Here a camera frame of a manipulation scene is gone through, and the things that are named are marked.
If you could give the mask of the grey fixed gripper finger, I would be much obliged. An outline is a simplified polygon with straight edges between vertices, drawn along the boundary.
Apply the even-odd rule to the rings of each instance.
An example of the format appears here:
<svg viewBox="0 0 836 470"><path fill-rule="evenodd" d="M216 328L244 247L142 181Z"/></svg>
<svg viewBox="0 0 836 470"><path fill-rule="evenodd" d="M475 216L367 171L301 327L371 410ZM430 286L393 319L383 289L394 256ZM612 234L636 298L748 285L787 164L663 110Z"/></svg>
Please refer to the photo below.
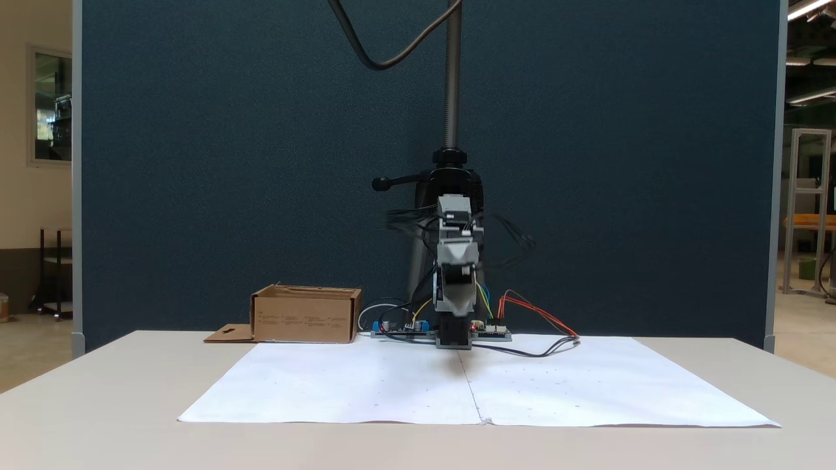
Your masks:
<svg viewBox="0 0 836 470"><path fill-rule="evenodd" d="M476 287L448 287L447 310L454 316L467 316L477 301Z"/></svg>

